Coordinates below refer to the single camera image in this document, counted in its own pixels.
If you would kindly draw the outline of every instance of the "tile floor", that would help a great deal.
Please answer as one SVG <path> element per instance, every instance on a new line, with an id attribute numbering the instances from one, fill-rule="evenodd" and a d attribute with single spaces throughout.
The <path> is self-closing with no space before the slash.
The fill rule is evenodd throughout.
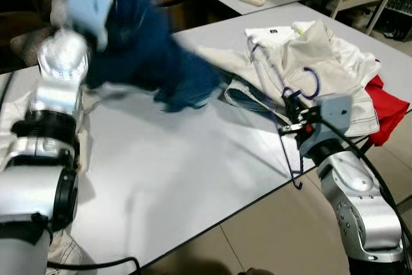
<path id="1" fill-rule="evenodd" d="M 373 32 L 382 42 L 412 55 L 402 43 Z M 383 147 L 368 152 L 397 202 L 412 193 L 412 113 Z M 347 275 L 348 262 L 332 208 L 315 171 L 301 192 L 288 185 L 144 271 L 144 275 L 236 275 L 250 267 L 275 275 Z M 412 228 L 412 211 L 404 214 Z"/>

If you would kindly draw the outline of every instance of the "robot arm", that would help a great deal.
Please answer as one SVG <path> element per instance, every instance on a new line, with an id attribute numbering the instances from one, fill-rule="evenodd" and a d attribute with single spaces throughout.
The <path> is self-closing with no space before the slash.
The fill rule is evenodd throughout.
<path id="1" fill-rule="evenodd" d="M 350 97 L 319 97 L 312 109 L 305 109 L 296 100 L 285 99 L 294 125 L 282 128 L 280 134 L 297 133 L 299 151 L 318 167 L 322 192 L 335 212 L 351 275 L 406 274 L 400 221 L 382 197 L 378 180 L 363 161 L 341 146 L 328 126 L 310 126 L 323 119 L 344 133 L 350 125 Z"/>
<path id="2" fill-rule="evenodd" d="M 66 0 L 66 22 L 38 52 L 41 76 L 0 173 L 0 273 L 44 275 L 52 232 L 77 208 L 80 86 L 92 51 L 104 46 L 113 0 Z"/>

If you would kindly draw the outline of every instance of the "remote control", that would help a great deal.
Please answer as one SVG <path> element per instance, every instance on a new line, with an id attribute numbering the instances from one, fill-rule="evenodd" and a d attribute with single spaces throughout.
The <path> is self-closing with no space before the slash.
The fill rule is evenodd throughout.
<path id="1" fill-rule="evenodd" d="M 254 6 L 263 6 L 265 3 L 265 0 L 240 0 L 243 1 L 244 3 L 250 3 L 251 5 Z"/>

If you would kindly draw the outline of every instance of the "red garment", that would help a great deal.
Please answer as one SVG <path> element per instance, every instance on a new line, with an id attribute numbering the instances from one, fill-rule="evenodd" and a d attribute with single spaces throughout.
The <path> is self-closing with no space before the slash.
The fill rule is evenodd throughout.
<path id="1" fill-rule="evenodd" d="M 374 77 L 365 90 L 369 93 L 373 101 L 379 119 L 379 132 L 370 135 L 369 140 L 375 146 L 382 146 L 399 122 L 404 118 L 409 103 L 402 101 L 383 90 L 384 83 L 377 75 Z"/>

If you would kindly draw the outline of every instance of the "white garment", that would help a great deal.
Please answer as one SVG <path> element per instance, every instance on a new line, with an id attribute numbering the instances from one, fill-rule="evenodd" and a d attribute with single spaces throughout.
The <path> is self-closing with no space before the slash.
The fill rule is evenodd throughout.
<path id="1" fill-rule="evenodd" d="M 346 135 L 355 137 L 377 132 L 379 122 L 373 103 L 363 88 L 380 68 L 372 54 L 363 54 L 356 46 L 335 38 L 322 22 L 295 23 L 294 26 L 246 29 L 252 42 L 259 42 L 265 47 L 265 51 L 257 49 L 254 53 L 259 74 L 247 53 L 209 48 L 199 49 L 198 52 L 214 65 L 246 80 L 280 105 L 284 105 L 281 99 L 283 85 L 274 68 L 286 86 L 312 94 L 315 79 L 303 71 L 303 67 L 307 66 L 319 76 L 319 95 L 348 93 L 352 96 L 351 126 Z M 234 82 L 242 83 L 236 78 Z M 231 97 L 232 84 L 225 92 L 226 98 Z M 308 106 L 313 105 L 310 100 L 302 100 Z"/>
<path id="2" fill-rule="evenodd" d="M 5 156 L 7 155 L 10 144 L 16 140 L 13 133 L 10 132 L 12 125 L 24 118 L 30 93 L 23 95 L 21 98 L 7 102 L 2 107 L 0 119 L 0 166 L 3 171 Z M 48 251 L 48 260 L 63 264 L 79 265 L 83 262 L 83 255 L 80 247 L 65 231 L 61 230 L 53 234 L 53 241 Z M 47 268 L 46 275 L 75 275 L 77 271 L 56 270 Z"/>

